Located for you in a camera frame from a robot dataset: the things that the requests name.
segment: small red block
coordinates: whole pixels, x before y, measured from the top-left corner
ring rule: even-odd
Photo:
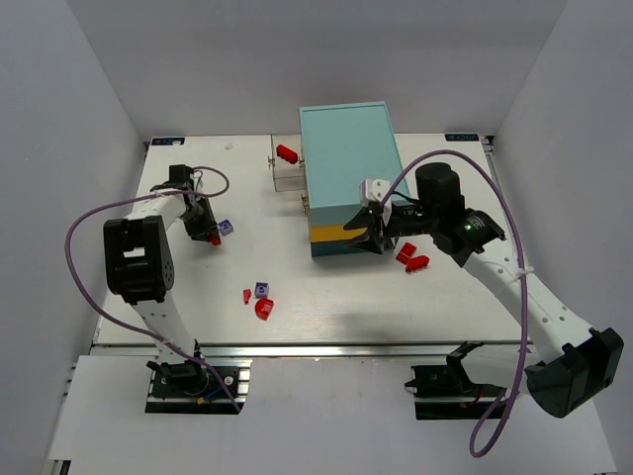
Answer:
[[[286,146],[277,145],[277,148],[275,148],[275,150],[277,151],[278,157],[280,157],[282,160],[286,160],[291,165],[294,165],[299,161],[299,156],[297,155],[297,153],[294,150],[290,150]]]
[[[259,299],[255,304],[255,314],[261,320],[268,320],[270,312],[273,310],[275,303],[270,299]]]
[[[425,255],[419,255],[418,257],[414,257],[409,259],[407,262],[407,267],[405,268],[406,272],[414,272],[415,270],[419,270],[428,265],[430,259]]]
[[[400,249],[400,252],[396,256],[396,260],[398,262],[401,262],[402,264],[407,264],[408,260],[411,259],[416,249],[417,249],[416,246],[414,246],[410,242],[406,242],[405,245],[403,245],[403,248]]]

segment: teal box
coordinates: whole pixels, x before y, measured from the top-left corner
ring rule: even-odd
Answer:
[[[342,227],[360,210],[360,184],[367,178],[393,182],[403,171],[387,106],[303,107],[299,116],[313,256],[349,252],[342,244],[362,232]],[[404,181],[398,191],[408,195]],[[406,203],[394,198],[396,204]]]

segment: gray wall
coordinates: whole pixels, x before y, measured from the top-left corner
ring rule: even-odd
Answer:
[[[493,134],[565,0],[68,0],[152,135],[297,133],[385,100],[396,132]]]
[[[497,168],[534,267],[625,347],[595,398],[620,473],[633,474],[633,4],[571,1],[497,137]]]
[[[96,324],[66,269],[65,231],[129,195],[142,164],[139,136],[63,0],[0,5],[0,143],[0,471],[34,474]],[[99,220],[75,248],[99,295]]]

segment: yellow stripe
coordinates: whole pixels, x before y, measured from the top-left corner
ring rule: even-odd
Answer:
[[[365,233],[362,230],[345,231],[343,225],[315,226],[310,228],[310,242],[329,242],[331,240],[348,240]]]

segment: purple block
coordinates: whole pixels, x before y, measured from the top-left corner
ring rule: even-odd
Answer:
[[[266,282],[255,282],[255,297],[258,299],[268,297],[268,284]]]
[[[229,220],[220,221],[218,223],[218,229],[220,233],[222,233],[222,236],[226,236],[233,232],[233,225]]]

